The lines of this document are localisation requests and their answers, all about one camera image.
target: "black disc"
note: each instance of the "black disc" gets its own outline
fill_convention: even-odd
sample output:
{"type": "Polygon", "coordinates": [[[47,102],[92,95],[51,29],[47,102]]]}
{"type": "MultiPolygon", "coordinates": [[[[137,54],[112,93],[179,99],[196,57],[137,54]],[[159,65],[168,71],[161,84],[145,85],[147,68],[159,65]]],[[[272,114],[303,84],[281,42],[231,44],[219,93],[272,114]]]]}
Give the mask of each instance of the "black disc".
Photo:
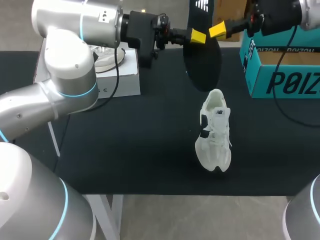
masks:
{"type": "Polygon", "coordinates": [[[202,92],[213,90],[218,83],[222,56],[218,41],[210,38],[208,30],[212,26],[214,0],[189,2],[188,28],[207,33],[205,44],[185,44],[183,58],[188,76],[193,85],[202,92]]]}

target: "black cable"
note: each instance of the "black cable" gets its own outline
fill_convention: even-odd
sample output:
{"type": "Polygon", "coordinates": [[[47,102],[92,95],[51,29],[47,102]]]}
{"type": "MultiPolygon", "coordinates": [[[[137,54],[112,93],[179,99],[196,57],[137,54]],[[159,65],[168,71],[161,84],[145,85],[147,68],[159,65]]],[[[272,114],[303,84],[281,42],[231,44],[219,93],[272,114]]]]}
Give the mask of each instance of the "black cable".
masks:
{"type": "MultiPolygon", "coordinates": [[[[292,40],[294,39],[295,35],[296,35],[296,32],[297,32],[297,26],[294,27],[294,30],[293,30],[293,33],[291,35],[291,38],[288,42],[288,44],[286,45],[286,50],[282,53],[279,61],[278,61],[278,64],[276,65],[275,67],[275,73],[278,72],[278,69],[279,69],[279,66],[281,64],[281,61],[282,59],[284,58],[286,52],[287,52],[287,49],[288,47],[290,46],[292,40]]],[[[305,127],[308,127],[308,128],[320,128],[320,124],[310,124],[310,123],[306,123],[306,122],[303,122],[301,120],[297,120],[297,119],[294,119],[293,117],[289,116],[287,113],[285,113],[285,111],[280,107],[279,105],[279,102],[277,100],[277,96],[276,96],[276,91],[275,91],[275,85],[272,86],[272,93],[273,93],[273,99],[274,99],[274,102],[275,102],[275,105],[277,106],[277,108],[279,109],[280,113],[285,116],[288,120],[290,120],[291,122],[295,123],[295,124],[299,124],[299,125],[302,125],[302,126],[305,126],[305,127]]]]}
{"type": "Polygon", "coordinates": [[[102,108],[102,107],[105,106],[108,102],[110,102],[110,100],[114,97],[114,95],[115,95],[115,93],[116,93],[116,91],[117,91],[117,89],[118,89],[118,86],[119,86],[119,78],[120,78],[120,76],[119,76],[118,58],[117,58],[117,49],[116,49],[116,48],[114,49],[114,61],[115,61],[115,70],[116,70],[116,84],[115,84],[115,88],[114,88],[111,96],[110,96],[109,98],[107,98],[107,99],[106,99],[103,103],[101,103],[100,105],[95,106],[95,107],[93,107],[93,108],[91,108],[91,109],[88,109],[88,110],[86,110],[86,111],[83,111],[84,113],[93,112],[93,111],[95,111],[95,110],[97,110],[97,109],[102,108]]]}

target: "black end effector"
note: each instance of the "black end effector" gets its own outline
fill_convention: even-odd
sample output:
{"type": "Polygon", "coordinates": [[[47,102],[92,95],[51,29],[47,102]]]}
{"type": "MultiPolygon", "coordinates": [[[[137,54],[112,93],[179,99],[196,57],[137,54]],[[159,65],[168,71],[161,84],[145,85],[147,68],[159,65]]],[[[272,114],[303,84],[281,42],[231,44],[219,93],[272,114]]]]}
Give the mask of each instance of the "black end effector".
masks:
{"type": "Polygon", "coordinates": [[[137,11],[124,14],[122,18],[121,41],[138,50],[139,65],[143,68],[150,68],[152,59],[157,57],[154,50],[157,21],[157,15],[137,11]]]}
{"type": "Polygon", "coordinates": [[[185,43],[201,43],[201,33],[190,28],[170,29],[169,18],[166,14],[150,14],[131,11],[124,14],[121,23],[121,41],[138,50],[139,65],[150,68],[152,60],[158,58],[158,51],[164,50],[166,44],[183,45],[185,43]]]}

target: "screw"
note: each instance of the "screw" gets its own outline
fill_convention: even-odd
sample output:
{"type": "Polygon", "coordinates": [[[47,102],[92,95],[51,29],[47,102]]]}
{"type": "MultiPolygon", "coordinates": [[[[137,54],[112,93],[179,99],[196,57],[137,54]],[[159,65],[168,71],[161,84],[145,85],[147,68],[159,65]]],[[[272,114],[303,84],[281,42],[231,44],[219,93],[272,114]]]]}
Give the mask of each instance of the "screw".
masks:
{"type": "Polygon", "coordinates": [[[159,57],[159,53],[158,53],[157,51],[153,51],[153,52],[152,52],[152,57],[153,57],[155,60],[157,60],[158,57],[159,57]]]}
{"type": "Polygon", "coordinates": [[[9,200],[9,195],[4,191],[0,192],[0,200],[3,200],[3,201],[9,200]]]}

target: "shoelace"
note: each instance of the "shoelace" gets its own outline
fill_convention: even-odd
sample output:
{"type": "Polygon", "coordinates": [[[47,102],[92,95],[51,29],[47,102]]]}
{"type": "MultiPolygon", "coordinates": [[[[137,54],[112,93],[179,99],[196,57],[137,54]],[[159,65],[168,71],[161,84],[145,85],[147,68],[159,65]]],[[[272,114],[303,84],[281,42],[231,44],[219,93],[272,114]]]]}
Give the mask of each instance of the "shoelace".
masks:
{"type": "Polygon", "coordinates": [[[228,148],[229,145],[232,147],[232,144],[231,144],[230,138],[229,138],[229,134],[228,134],[229,127],[226,128],[225,132],[217,131],[213,126],[210,126],[210,128],[212,130],[209,132],[209,136],[207,138],[207,143],[209,143],[211,145],[225,147],[225,148],[228,148]]]}
{"type": "Polygon", "coordinates": [[[99,54],[104,54],[110,52],[111,49],[105,46],[91,46],[91,50],[99,54]]]}

